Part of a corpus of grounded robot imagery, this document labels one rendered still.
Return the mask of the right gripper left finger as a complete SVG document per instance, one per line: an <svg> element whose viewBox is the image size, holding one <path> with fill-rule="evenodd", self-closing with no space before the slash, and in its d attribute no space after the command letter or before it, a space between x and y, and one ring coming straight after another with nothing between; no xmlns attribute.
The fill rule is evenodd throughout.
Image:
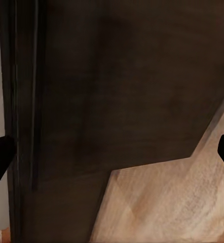
<svg viewBox="0 0 224 243"><path fill-rule="evenodd" d="M13 135L0 137L0 180L17 153Z"/></svg>

